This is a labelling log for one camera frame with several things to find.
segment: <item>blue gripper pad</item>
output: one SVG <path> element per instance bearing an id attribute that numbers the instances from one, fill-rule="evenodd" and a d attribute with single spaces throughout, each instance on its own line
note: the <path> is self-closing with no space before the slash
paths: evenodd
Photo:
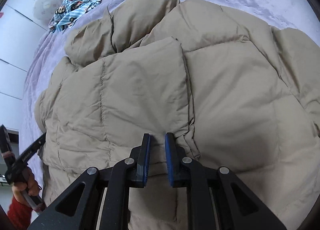
<path id="1" fill-rule="evenodd" d="M 149 172 L 149 162 L 150 162 L 150 146 L 151 146 L 151 136 L 148 136 L 147 150 L 146 156 L 143 163 L 143 185 L 146 186 L 148 180 L 148 172 Z"/>
<path id="2" fill-rule="evenodd" d="M 168 134 L 166 134 L 164 138 L 164 147 L 165 147 L 165 156 L 167 159 L 168 180 L 170 182 L 170 185 L 173 187 L 173 165 L 172 165 L 169 142 L 170 142 L 169 136 Z"/>

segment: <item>down jacket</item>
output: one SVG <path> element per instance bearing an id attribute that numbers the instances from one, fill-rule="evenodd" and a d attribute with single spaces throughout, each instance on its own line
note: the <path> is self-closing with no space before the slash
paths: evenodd
<path id="1" fill-rule="evenodd" d="M 307 216 L 320 190 L 320 49 L 303 32 L 203 0 L 126 0 L 65 50 L 35 107 L 47 204 L 150 133 L 129 229 L 187 229 L 185 191 L 166 176 L 170 131 L 188 156 L 236 172 L 288 230 Z"/>

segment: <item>cabinet door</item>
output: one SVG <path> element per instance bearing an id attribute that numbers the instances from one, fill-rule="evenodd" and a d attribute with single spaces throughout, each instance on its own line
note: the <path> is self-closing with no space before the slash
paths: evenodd
<path id="1" fill-rule="evenodd" d="M 0 60 L 0 93 L 22 99 L 26 71 Z"/>
<path id="2" fill-rule="evenodd" d="M 22 121 L 22 100 L 0 93 L 0 125 L 19 131 Z"/>
<path id="3" fill-rule="evenodd" d="M 5 5 L 0 18 L 0 59 L 28 71 L 45 30 Z"/>
<path id="4" fill-rule="evenodd" d="M 15 9 L 18 12 L 22 13 L 24 16 L 28 17 L 33 22 L 47 30 L 49 24 L 47 22 L 37 20 L 33 16 L 33 7 L 35 5 L 35 2 L 36 0 L 7 0 L 5 4 L 11 7 L 12 9 Z"/>

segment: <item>handheld tool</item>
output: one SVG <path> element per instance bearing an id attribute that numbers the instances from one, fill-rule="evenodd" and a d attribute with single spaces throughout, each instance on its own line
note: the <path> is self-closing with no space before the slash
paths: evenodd
<path id="1" fill-rule="evenodd" d="M 37 139 L 28 149 L 26 149 L 20 157 L 16 160 L 12 148 L 10 146 L 10 139 L 7 129 L 4 125 L 0 126 L 0 150 L 5 164 L 7 165 L 7 172 L 4 174 L 8 184 L 13 182 L 27 183 L 29 179 L 28 160 L 38 151 L 38 149 L 45 143 L 45 134 Z M 29 189 L 26 188 L 21 192 L 28 204 L 37 214 L 46 208 L 40 196 L 29 196 Z"/>
<path id="2" fill-rule="evenodd" d="M 189 230 L 286 230 L 271 210 L 227 167 L 211 169 L 165 136 L 168 178 L 186 187 Z"/>
<path id="3" fill-rule="evenodd" d="M 88 168 L 39 216 L 28 230 L 91 230 L 97 228 L 103 192 L 107 189 L 99 230 L 127 230 L 129 188 L 147 184 L 149 134 L 141 146 L 111 168 Z"/>

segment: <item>metal bolt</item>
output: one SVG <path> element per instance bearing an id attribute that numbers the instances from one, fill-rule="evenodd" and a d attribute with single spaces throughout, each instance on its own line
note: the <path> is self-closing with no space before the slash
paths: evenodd
<path id="1" fill-rule="evenodd" d="M 191 162 L 192 162 L 192 159 L 189 158 L 189 157 L 183 157 L 183 158 L 182 158 L 182 162 L 183 162 L 183 163 L 191 163 Z"/>
<path id="2" fill-rule="evenodd" d="M 130 165 L 130 164 L 134 163 L 134 159 L 133 158 L 126 158 L 124 160 L 124 163 Z"/>
<path id="3" fill-rule="evenodd" d="M 230 172 L 230 170 L 227 167 L 221 167 L 219 171 L 222 174 L 228 174 Z"/>
<path id="4" fill-rule="evenodd" d="M 96 174 L 96 172 L 97 172 L 97 169 L 95 167 L 91 167 L 91 168 L 87 169 L 87 173 L 89 175 Z"/>

